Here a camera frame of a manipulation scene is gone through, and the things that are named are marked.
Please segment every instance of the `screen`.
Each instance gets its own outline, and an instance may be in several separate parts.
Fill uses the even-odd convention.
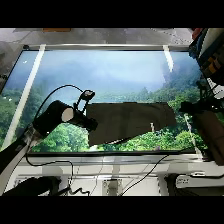
[[[0,145],[11,125],[20,103],[27,80],[33,71],[38,51],[24,51],[2,91],[0,97]],[[71,124],[60,124],[33,152],[91,152],[91,151],[152,151],[193,148],[203,141],[192,127],[191,118],[178,112],[182,101],[199,99],[196,81],[200,77],[197,62],[188,52],[164,51],[107,51],[107,50],[52,50],[45,51],[28,98],[18,117],[12,141],[18,138],[33,118],[46,96],[55,88],[72,84],[82,90],[93,90],[91,103],[168,102],[176,115],[176,126],[148,132],[122,144],[88,146],[85,129]],[[67,87],[55,92],[41,112],[54,100],[73,105],[80,92]]]

